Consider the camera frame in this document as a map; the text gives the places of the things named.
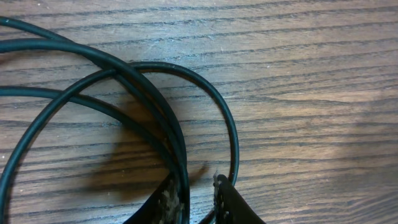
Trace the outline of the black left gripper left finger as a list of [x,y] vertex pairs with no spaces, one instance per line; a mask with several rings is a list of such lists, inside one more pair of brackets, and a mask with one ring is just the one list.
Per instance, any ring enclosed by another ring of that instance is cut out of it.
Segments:
[[183,203],[177,192],[179,181],[169,174],[146,200],[143,206],[124,224],[178,224],[182,223]]

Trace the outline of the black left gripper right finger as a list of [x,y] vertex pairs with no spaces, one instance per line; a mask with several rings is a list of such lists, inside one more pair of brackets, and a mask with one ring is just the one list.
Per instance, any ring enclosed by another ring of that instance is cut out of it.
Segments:
[[214,186],[215,223],[266,224],[251,209],[225,175],[215,175]]

